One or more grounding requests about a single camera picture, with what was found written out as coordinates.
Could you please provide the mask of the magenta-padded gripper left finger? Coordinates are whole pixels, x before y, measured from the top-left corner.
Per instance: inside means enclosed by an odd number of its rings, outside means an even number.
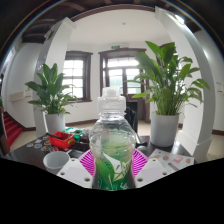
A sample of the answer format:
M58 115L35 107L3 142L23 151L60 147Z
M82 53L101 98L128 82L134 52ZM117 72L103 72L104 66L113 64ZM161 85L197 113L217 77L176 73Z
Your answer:
M94 182L96 166L90 150L78 159L71 158L57 175L84 188L91 188Z

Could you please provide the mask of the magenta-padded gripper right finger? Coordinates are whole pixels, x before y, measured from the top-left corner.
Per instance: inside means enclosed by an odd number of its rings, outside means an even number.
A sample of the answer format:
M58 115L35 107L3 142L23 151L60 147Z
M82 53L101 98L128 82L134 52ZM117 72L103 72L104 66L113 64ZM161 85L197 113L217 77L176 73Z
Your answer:
M132 175L136 188L143 187L168 175L168 171L156 158L148 158L135 149L132 159Z

